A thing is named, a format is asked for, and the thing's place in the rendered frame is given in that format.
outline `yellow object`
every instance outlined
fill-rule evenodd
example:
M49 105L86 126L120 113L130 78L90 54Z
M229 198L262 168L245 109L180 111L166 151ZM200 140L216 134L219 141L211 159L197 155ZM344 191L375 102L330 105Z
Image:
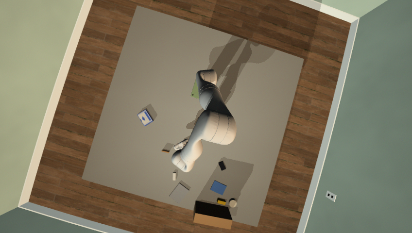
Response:
M218 204L226 205L226 200L225 200L225 199L218 198Z

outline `outlet socket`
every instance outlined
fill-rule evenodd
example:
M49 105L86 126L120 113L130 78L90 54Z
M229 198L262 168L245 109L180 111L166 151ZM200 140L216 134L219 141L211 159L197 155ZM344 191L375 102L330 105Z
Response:
M335 202L335 200L336 200L336 195L329 192L329 191L326 191L326 197L329 198L330 200L332 200L333 202Z

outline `wooden floor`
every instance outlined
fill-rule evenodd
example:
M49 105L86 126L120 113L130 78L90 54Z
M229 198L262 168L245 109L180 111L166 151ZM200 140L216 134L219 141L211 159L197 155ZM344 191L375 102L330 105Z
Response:
M304 58L258 227L193 223L193 211L82 180L137 6ZM289 0L94 0L71 63L30 202L137 233L294 233L305 204L350 23Z

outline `blue box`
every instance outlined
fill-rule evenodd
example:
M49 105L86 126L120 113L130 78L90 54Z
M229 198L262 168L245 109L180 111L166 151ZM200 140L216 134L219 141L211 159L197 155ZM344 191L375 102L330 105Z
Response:
M149 113L147 112L147 110L143 110L141 113L139 113L137 115L140 119L140 121L142 122L143 126L146 126L150 123L153 122L153 119L150 117Z
M225 189L226 185L219 183L217 181L214 181L212 187L210 188L210 190L212 190L215 193L219 193L220 195L223 195Z

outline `electrical outlet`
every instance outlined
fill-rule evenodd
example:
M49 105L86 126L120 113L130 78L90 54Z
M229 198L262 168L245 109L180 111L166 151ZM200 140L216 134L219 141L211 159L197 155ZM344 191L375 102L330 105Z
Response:
M335 200L336 200L336 195L329 192L329 191L326 191L326 197L331 199L333 202L335 202Z

